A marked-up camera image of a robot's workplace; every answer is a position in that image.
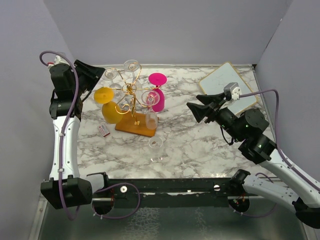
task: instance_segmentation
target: wooden block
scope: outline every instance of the wooden block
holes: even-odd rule
[[[135,125],[135,118],[131,116],[130,112],[128,112],[124,114],[122,120],[115,125],[115,130],[150,138],[153,137],[156,134],[157,129],[151,130],[147,128],[146,115],[137,112],[135,115],[137,120],[140,121],[139,125]]]

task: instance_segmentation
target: cutting board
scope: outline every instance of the cutting board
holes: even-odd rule
[[[229,83],[238,83],[242,94],[249,94],[253,92],[230,62],[224,63],[216,70],[202,78],[199,85],[203,93],[207,95],[215,95],[223,93],[224,87]],[[228,108],[234,114],[239,114],[245,109],[255,105],[257,101],[258,99],[256,96],[243,97],[235,101]]]

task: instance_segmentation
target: purple cable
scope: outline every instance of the purple cable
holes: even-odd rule
[[[268,177],[266,174],[264,174],[264,173],[262,173],[262,172],[258,172],[258,173],[255,174],[255,176],[258,176],[258,175],[263,175],[263,176],[266,177],[271,183],[274,183],[274,182],[271,180],[271,178]],[[271,210],[270,210],[269,212],[264,213],[264,214],[262,214],[262,215],[250,215],[250,214],[246,214],[246,213],[239,212],[239,211],[235,210],[235,209],[229,204],[229,208],[231,208],[235,213],[240,214],[241,216],[246,216],[246,217],[255,218],[255,219],[264,218],[264,217],[269,216],[270,214],[272,214],[272,213],[275,211],[276,206],[277,206],[277,204],[275,204],[275,205],[273,206],[273,208],[271,208]]]
[[[313,188],[315,188],[318,192],[320,192],[320,187],[315,185],[312,181],[310,181],[308,178],[306,178],[301,172],[299,172],[298,169],[296,169],[294,166],[291,165],[291,163],[287,160],[286,156],[283,154],[281,147],[280,147],[280,140],[279,140],[279,125],[278,125],[278,112],[279,112],[279,93],[276,89],[269,89],[264,91],[256,91],[248,94],[240,95],[240,98],[250,97],[257,94],[263,94],[267,92],[274,92],[276,97],[276,104],[275,104],[275,115],[274,115],[274,128],[275,128],[275,141],[276,141],[276,148],[278,149],[278,152],[283,159],[283,161],[288,165],[289,168],[291,168],[300,178],[302,178],[304,181],[306,181],[309,185],[311,185]]]
[[[69,59],[67,59],[65,56],[63,56],[61,53],[56,52],[56,51],[50,51],[50,50],[43,51],[42,53],[40,53],[40,56],[39,56],[40,62],[43,65],[48,66],[48,63],[45,63],[44,60],[42,59],[44,54],[54,54],[54,55],[58,55],[61,58],[63,58],[70,65],[70,67],[73,71],[74,77],[75,77],[75,91],[74,91],[73,100],[72,100],[71,106],[69,108],[69,111],[65,117],[64,123],[61,128],[61,133],[60,133],[61,136],[60,136],[60,141],[59,141],[59,156],[58,156],[58,158],[59,158],[59,169],[62,169],[63,168],[62,155],[63,155],[63,145],[64,145],[64,133],[66,131],[66,127],[67,127],[67,123],[69,121],[70,115],[71,115],[71,113],[75,107],[75,104],[76,104],[76,100],[77,100],[77,96],[78,96],[78,92],[79,92],[79,79],[78,79],[78,74],[77,74],[77,71],[76,71],[73,63]],[[59,195],[60,195],[62,207],[63,207],[68,219],[72,221],[72,220],[76,219],[80,206],[78,206],[76,208],[74,215],[72,215],[69,212],[67,205],[66,205],[65,198],[64,198],[64,192],[62,189],[62,172],[59,172],[58,186],[59,186]]]
[[[140,206],[140,201],[141,201],[140,192],[139,192],[138,188],[135,185],[131,184],[131,183],[127,183],[127,182],[117,183],[117,184],[114,184],[112,186],[108,186],[108,187],[106,187],[104,189],[100,189],[100,190],[96,191],[96,193],[101,193],[101,192],[104,192],[104,191],[108,191],[110,189],[113,189],[114,187],[122,186],[122,185],[132,186],[136,190],[136,193],[138,194],[138,204],[136,205],[135,209],[132,212],[130,212],[129,214],[124,215],[124,216],[104,216],[104,215],[97,214],[94,205],[92,205],[92,210],[94,211],[94,216],[97,215],[100,218],[104,218],[104,219],[125,219],[125,218],[131,216],[132,214],[134,214],[138,210],[138,208]]]

